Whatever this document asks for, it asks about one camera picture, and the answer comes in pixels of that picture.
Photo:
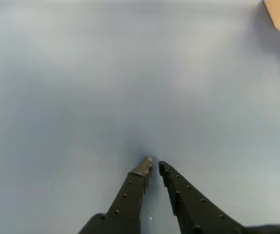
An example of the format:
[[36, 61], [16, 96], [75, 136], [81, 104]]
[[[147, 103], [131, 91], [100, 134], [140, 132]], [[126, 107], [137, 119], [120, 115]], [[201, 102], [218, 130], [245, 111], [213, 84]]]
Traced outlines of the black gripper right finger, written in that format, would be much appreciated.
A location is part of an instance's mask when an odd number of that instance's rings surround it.
[[243, 232], [241, 224], [227, 216], [171, 165], [160, 161], [158, 166], [182, 234]]

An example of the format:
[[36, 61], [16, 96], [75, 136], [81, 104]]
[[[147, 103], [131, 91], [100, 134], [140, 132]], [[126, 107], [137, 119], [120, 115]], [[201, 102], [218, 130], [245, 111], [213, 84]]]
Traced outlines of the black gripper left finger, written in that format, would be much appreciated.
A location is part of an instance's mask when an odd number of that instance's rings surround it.
[[81, 234], [139, 234], [143, 195], [149, 187], [152, 157], [148, 156], [128, 172], [115, 200], [105, 214], [94, 215]]

